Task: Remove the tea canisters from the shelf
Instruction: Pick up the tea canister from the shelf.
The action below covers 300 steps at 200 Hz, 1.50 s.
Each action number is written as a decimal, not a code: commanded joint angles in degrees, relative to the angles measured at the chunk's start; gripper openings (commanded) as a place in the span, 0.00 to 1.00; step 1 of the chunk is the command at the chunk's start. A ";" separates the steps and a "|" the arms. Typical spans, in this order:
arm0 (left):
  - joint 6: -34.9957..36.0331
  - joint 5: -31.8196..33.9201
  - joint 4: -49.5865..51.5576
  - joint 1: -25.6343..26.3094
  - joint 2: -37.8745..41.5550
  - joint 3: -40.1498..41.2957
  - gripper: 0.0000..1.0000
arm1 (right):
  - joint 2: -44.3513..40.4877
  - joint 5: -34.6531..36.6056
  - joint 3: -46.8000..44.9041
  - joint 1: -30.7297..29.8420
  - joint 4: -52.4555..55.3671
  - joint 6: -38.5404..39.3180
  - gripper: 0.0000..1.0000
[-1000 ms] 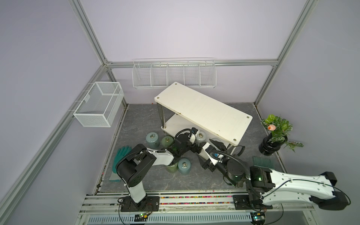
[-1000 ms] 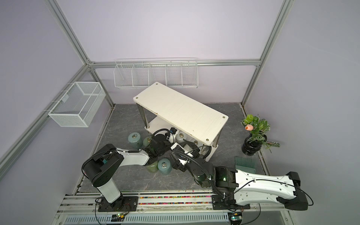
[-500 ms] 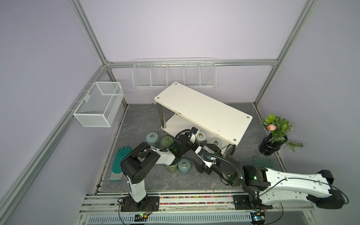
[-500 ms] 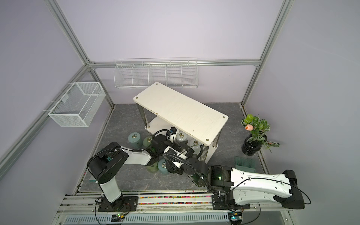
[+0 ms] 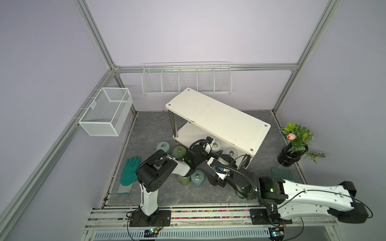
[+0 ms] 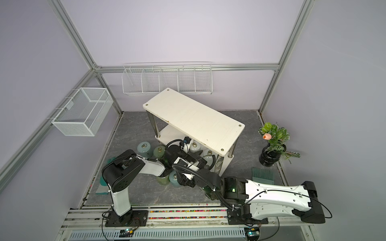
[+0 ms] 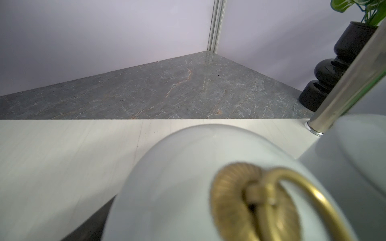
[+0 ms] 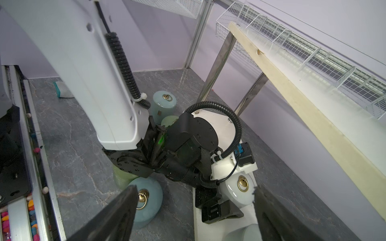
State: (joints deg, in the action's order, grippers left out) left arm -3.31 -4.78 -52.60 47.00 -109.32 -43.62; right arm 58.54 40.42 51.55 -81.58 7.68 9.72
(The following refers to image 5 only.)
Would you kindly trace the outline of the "grey canister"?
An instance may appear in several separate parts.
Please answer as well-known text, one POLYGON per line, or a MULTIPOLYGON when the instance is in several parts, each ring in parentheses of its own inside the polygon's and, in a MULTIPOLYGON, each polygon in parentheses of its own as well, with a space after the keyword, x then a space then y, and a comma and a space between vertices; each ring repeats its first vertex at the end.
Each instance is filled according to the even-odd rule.
POLYGON ((234 148, 225 149, 224 154, 231 156, 233 159, 236 159, 239 156, 238 151, 234 148))
POLYGON ((212 143, 211 143, 211 148, 212 148, 212 151, 213 152, 218 152, 222 149, 222 144, 220 141, 218 140, 214 140, 212 143))

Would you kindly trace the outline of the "small green canister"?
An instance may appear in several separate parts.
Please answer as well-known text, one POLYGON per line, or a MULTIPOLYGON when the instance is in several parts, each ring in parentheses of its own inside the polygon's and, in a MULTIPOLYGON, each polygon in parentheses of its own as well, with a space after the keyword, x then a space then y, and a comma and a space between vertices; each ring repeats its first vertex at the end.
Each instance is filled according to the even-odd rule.
POLYGON ((176 159, 183 159, 187 155, 187 149, 185 146, 176 146, 172 151, 172 156, 176 159))

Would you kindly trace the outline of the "large green canister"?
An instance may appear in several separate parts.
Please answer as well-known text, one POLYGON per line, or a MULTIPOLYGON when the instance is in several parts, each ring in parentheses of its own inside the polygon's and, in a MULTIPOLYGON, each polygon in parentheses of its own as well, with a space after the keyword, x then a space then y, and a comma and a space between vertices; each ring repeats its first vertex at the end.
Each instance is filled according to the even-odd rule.
POLYGON ((188 185, 191 182, 191 177, 190 176, 181 176, 177 175, 178 182, 181 185, 188 185))

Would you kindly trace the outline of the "light blue canister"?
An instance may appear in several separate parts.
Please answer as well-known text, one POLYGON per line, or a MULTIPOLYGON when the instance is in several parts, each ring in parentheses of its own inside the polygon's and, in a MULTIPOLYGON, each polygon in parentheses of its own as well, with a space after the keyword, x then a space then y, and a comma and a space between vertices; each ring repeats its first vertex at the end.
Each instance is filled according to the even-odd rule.
POLYGON ((205 182, 205 174, 202 170, 196 170, 191 175, 191 182, 194 187, 201 187, 205 182))
POLYGON ((157 144, 156 150, 163 150, 165 153, 170 153, 170 144, 166 141, 162 141, 157 144))

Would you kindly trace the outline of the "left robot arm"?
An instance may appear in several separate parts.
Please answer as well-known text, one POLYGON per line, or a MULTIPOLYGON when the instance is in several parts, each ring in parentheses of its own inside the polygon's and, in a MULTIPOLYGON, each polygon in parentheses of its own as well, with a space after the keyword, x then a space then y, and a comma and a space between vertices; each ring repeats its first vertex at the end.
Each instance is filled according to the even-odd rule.
POLYGON ((134 214, 139 220, 130 224, 143 222, 151 226, 159 219, 170 217, 165 213, 158 213, 157 197, 158 189, 172 174, 191 177, 199 170, 204 173, 211 185, 224 187, 225 179, 212 170, 212 164, 229 164, 236 167, 236 161, 232 156, 223 154, 222 151, 213 151, 211 145, 204 140, 192 144, 182 158, 173 157, 163 150, 156 151, 136 170, 141 188, 141 204, 134 214))

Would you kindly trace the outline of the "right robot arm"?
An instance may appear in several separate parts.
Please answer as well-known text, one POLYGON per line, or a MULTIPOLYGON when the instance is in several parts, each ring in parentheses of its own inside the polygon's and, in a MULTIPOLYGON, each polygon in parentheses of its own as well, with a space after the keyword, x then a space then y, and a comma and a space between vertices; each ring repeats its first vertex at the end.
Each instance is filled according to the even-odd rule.
POLYGON ((296 183, 275 177, 258 177, 222 154, 208 154, 207 165, 219 182, 230 185, 242 199, 254 200, 266 208, 269 220, 291 221, 307 216, 332 216, 345 224, 362 224, 373 218, 371 209, 356 198, 353 182, 336 186, 296 183))

